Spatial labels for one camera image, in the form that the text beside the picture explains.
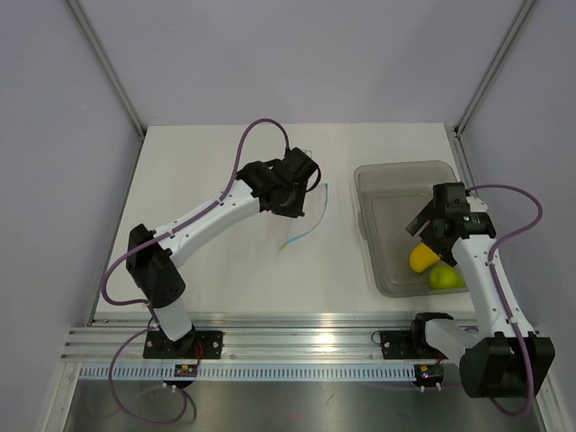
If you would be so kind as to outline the green toy pear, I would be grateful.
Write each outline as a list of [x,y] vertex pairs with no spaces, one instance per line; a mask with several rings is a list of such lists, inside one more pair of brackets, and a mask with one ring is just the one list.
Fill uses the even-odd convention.
[[453,290],[463,288],[464,279],[451,266],[435,266],[429,273],[428,284],[433,290]]

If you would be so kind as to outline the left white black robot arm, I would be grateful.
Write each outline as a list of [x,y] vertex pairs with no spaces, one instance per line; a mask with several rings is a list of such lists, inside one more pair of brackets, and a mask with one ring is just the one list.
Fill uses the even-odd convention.
[[319,165],[299,148],[283,158],[246,164],[214,201],[171,223],[130,231],[126,268],[149,303],[158,328],[146,336],[147,359],[218,359],[223,334],[199,331],[190,320],[179,269],[205,244],[233,225],[261,212],[303,216],[305,196],[321,179]]

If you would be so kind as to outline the clear zip top bag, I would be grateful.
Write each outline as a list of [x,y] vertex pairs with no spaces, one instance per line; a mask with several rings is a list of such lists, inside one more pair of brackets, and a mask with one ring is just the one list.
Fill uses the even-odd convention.
[[321,183],[305,197],[304,215],[296,219],[290,219],[287,226],[284,242],[279,247],[285,250],[294,242],[311,234],[321,223],[329,201],[329,184]]

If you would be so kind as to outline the yellow toy lemon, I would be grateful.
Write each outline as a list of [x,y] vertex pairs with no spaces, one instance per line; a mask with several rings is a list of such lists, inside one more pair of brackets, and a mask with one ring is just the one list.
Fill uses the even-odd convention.
[[409,266],[416,274],[421,274],[440,260],[440,256],[424,243],[419,243],[409,254]]

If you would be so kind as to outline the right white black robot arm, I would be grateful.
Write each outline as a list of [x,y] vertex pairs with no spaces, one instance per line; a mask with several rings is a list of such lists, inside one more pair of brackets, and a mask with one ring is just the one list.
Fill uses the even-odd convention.
[[438,351],[457,364],[471,398],[533,401],[554,360],[554,344],[537,335],[519,307],[500,260],[508,237],[498,237],[484,202],[461,182],[436,184],[406,230],[461,270],[478,323],[473,336],[446,313],[419,313],[410,325],[410,350],[417,356]]

